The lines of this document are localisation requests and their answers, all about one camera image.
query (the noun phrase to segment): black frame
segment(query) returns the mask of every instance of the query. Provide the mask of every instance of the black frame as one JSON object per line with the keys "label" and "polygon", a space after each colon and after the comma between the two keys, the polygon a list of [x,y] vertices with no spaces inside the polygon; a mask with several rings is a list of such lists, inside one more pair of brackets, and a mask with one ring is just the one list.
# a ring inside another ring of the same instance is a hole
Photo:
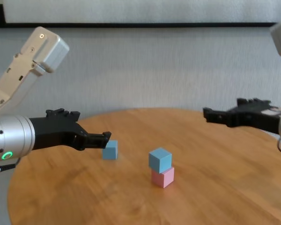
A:
{"label": "black frame", "polygon": [[215,23],[6,23],[0,4],[0,28],[186,28],[186,27],[271,27],[274,22],[215,22]]}

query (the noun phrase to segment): green led ring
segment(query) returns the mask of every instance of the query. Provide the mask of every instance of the green led ring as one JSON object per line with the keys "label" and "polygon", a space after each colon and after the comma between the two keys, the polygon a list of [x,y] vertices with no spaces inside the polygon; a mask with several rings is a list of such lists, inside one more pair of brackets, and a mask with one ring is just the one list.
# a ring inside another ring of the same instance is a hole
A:
{"label": "green led ring", "polygon": [[11,158],[13,156],[13,152],[12,151],[8,151],[6,153],[3,154],[3,156],[1,157],[2,160],[6,160],[8,158]]}

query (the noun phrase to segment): round table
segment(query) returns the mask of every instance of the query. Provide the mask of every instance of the round table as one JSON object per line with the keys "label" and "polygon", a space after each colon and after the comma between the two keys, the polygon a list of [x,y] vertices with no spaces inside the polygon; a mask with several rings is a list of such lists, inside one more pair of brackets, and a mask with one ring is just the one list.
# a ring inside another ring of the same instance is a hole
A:
{"label": "round table", "polygon": [[[118,159],[103,160],[100,149],[32,151],[10,182],[12,225],[281,225],[281,153],[265,132],[164,108],[79,124],[111,131]],[[158,147],[175,168],[166,188],[151,182],[148,153]]]}

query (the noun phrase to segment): blue cube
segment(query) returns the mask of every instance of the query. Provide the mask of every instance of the blue cube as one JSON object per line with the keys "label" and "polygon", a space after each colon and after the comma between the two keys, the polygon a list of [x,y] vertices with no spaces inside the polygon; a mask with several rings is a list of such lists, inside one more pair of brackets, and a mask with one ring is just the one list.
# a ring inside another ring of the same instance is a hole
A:
{"label": "blue cube", "polygon": [[157,173],[163,173],[172,166],[172,154],[163,148],[149,153],[149,167]]}
{"label": "blue cube", "polygon": [[117,159],[118,158],[118,141],[109,140],[105,149],[102,149],[102,159]]}

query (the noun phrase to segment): cube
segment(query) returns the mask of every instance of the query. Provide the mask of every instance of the cube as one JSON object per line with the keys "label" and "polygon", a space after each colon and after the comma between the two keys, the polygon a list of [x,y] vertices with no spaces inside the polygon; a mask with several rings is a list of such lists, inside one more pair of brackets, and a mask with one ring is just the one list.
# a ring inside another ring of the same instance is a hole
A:
{"label": "cube", "polygon": [[102,159],[113,160],[118,158],[118,141],[109,140],[105,149],[102,149]]}
{"label": "cube", "polygon": [[174,181],[174,168],[171,167],[162,173],[157,173],[154,170],[151,170],[151,180],[154,184],[161,188],[165,188]]}
{"label": "cube", "polygon": [[157,173],[162,173],[172,166],[172,154],[163,148],[149,153],[149,167]]}

